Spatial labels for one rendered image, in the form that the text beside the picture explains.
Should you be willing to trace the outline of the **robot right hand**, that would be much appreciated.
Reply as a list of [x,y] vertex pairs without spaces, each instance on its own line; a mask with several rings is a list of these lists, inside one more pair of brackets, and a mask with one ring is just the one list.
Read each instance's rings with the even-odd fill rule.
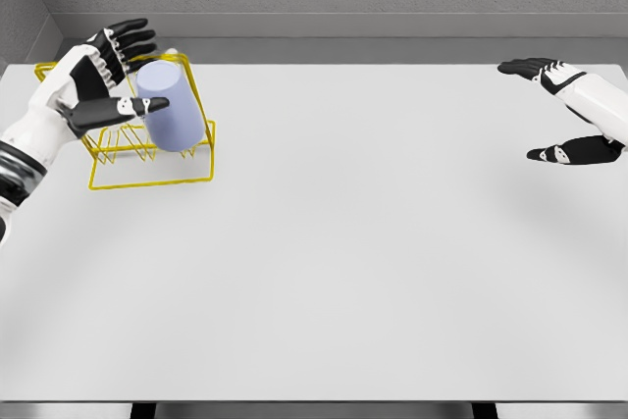
[[497,70],[538,84],[600,132],[532,149],[526,154],[529,160],[567,166],[607,164],[628,150],[628,92],[597,74],[550,58],[512,59]]

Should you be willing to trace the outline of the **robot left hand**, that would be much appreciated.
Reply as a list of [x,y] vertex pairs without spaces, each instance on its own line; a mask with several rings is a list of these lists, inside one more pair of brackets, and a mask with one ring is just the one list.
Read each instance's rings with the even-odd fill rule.
[[57,112],[77,137],[167,108],[165,97],[110,95],[130,73],[150,62],[141,58],[156,50],[150,41],[156,32],[147,24],[147,19],[134,19],[106,26],[73,47],[48,73],[30,104]]

